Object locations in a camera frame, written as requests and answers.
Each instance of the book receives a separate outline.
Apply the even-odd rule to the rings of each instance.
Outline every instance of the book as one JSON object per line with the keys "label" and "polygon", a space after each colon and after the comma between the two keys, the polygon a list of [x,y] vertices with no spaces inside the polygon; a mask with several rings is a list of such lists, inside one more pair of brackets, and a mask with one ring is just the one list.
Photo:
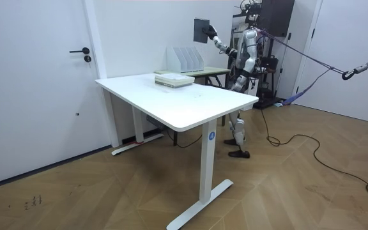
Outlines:
{"label": "book", "polygon": [[191,82],[193,83],[195,81],[194,77],[189,77],[189,76],[185,76],[185,75],[181,75],[177,73],[167,73],[167,74],[156,75],[155,79],[159,81],[164,81],[167,83],[168,82],[171,82],[171,83]]}
{"label": "book", "polygon": [[180,87],[189,86],[189,85],[192,84],[192,83],[186,83],[186,84],[173,85],[173,84],[169,84],[169,83],[161,82],[161,81],[157,81],[157,80],[155,82],[156,82],[156,84],[160,84],[160,85],[163,85],[163,86],[168,86],[170,88],[180,88]]}

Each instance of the humanoid robot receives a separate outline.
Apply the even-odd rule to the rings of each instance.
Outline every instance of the humanoid robot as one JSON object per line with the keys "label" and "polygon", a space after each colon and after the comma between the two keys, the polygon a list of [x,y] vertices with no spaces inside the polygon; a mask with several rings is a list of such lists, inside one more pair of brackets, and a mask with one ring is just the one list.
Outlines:
{"label": "humanoid robot", "polygon": [[[228,56],[236,60],[236,69],[238,76],[236,82],[231,88],[231,91],[243,93],[244,86],[247,85],[249,77],[255,70],[255,63],[257,59],[257,36],[258,32],[255,29],[248,29],[242,33],[238,42],[238,49],[231,49],[223,44],[218,37],[217,31],[213,26],[208,29],[203,29],[203,32],[214,41],[215,46],[221,52],[225,52]],[[229,114],[229,126],[233,132],[233,139],[225,140],[225,144],[235,145],[239,147],[238,151],[229,152],[230,157],[249,158],[249,152],[242,149],[245,141],[244,120],[240,118],[240,112],[234,111]]]}

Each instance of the power cord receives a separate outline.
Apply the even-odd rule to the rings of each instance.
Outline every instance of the power cord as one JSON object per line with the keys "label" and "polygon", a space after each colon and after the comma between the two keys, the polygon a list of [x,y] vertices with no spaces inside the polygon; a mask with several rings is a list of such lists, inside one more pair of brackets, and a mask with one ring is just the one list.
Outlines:
{"label": "power cord", "polygon": [[367,191],[367,193],[368,193],[368,182],[367,182],[367,181],[363,180],[362,178],[360,178],[360,177],[358,177],[358,176],[355,176],[355,175],[353,175],[353,174],[350,174],[350,173],[348,173],[348,172],[340,171],[340,170],[338,170],[338,169],[335,169],[335,168],[333,168],[333,167],[330,167],[329,165],[326,165],[325,163],[323,163],[322,161],[320,161],[320,160],[318,159],[318,157],[316,156],[316,152],[318,151],[318,149],[320,149],[320,141],[318,141],[316,138],[311,137],[311,136],[308,136],[308,135],[296,134],[296,135],[292,136],[292,137],[291,137],[287,142],[281,143],[281,142],[280,142],[280,140],[279,140],[278,138],[270,136],[270,135],[269,135],[268,124],[266,123],[266,119],[265,119],[265,115],[263,114],[263,110],[261,110],[261,113],[262,113],[262,117],[263,117],[263,120],[264,120],[264,122],[265,122],[265,127],[266,127],[266,140],[267,140],[271,145],[273,145],[273,146],[275,146],[275,147],[279,147],[279,146],[281,146],[281,145],[284,145],[284,144],[287,144],[287,143],[291,142],[295,137],[307,137],[307,138],[310,138],[310,139],[312,139],[313,141],[316,141],[316,142],[317,142],[317,144],[318,144],[318,147],[313,151],[313,156],[314,156],[314,158],[315,158],[315,159],[316,159],[320,164],[322,164],[322,165],[324,165],[324,166],[328,167],[329,169],[331,169],[331,170],[333,170],[333,171],[336,171],[336,172],[338,172],[338,173],[343,173],[343,174],[345,174],[345,175],[348,175],[348,176],[354,177],[354,178],[356,178],[356,179],[358,179],[358,180],[360,180],[360,181],[364,182],[364,183],[365,183],[365,189],[366,189],[366,191]]}
{"label": "power cord", "polygon": [[[170,136],[170,132],[169,132],[169,130],[167,129],[167,134],[169,135],[169,137],[170,137],[170,139],[172,140],[172,141],[174,141],[174,139]],[[202,137],[203,135],[201,135],[200,137],[198,137],[198,139],[197,140],[195,140],[193,143],[191,143],[191,144],[189,144],[189,145],[186,145],[186,146],[180,146],[178,143],[177,143],[177,146],[178,147],[180,147],[180,148],[187,148],[187,147],[190,147],[191,145],[193,145],[193,144],[195,144],[197,141],[199,141],[200,139],[201,139],[201,137]]]}

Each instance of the desk foot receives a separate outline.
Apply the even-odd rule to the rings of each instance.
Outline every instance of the desk foot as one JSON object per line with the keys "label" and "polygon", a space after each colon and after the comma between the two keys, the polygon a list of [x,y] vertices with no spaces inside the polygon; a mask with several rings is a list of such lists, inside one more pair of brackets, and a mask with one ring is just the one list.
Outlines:
{"label": "desk foot", "polygon": [[208,204],[210,204],[215,198],[217,198],[221,193],[223,193],[227,188],[229,188],[233,184],[229,179],[224,180],[216,186],[211,191],[211,198],[206,203],[202,203],[201,201],[193,204],[189,209],[184,211],[181,215],[175,218],[168,226],[167,230],[179,230],[185,223],[187,223],[192,217],[194,217],[197,213],[199,213],[203,208],[205,208]]}
{"label": "desk foot", "polygon": [[164,135],[163,134],[157,134],[157,135],[154,135],[154,136],[152,136],[152,137],[149,137],[149,138],[146,138],[142,143],[132,143],[132,144],[129,144],[128,146],[125,146],[125,147],[122,147],[122,148],[119,148],[119,149],[116,149],[116,150],[114,150],[113,152],[112,152],[112,155],[114,156],[114,155],[117,155],[117,154],[120,154],[121,152],[123,152],[123,151],[126,151],[126,150],[129,150],[129,149],[131,149],[131,148],[134,148],[134,147],[136,147],[136,146],[140,146],[140,145],[142,145],[142,144],[144,144],[144,143],[147,143],[147,142],[149,142],[149,141],[152,141],[152,140],[155,140],[155,139],[158,139],[158,138],[160,138],[160,137],[163,137]]}

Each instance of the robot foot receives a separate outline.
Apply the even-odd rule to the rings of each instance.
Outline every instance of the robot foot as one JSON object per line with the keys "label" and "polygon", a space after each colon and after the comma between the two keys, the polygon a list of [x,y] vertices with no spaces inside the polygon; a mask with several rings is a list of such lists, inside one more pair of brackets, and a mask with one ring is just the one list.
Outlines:
{"label": "robot foot", "polygon": [[237,146],[235,139],[224,140],[224,144],[229,144],[229,145]]}
{"label": "robot foot", "polygon": [[234,157],[234,158],[250,158],[249,152],[242,151],[242,150],[229,152],[228,156]]}

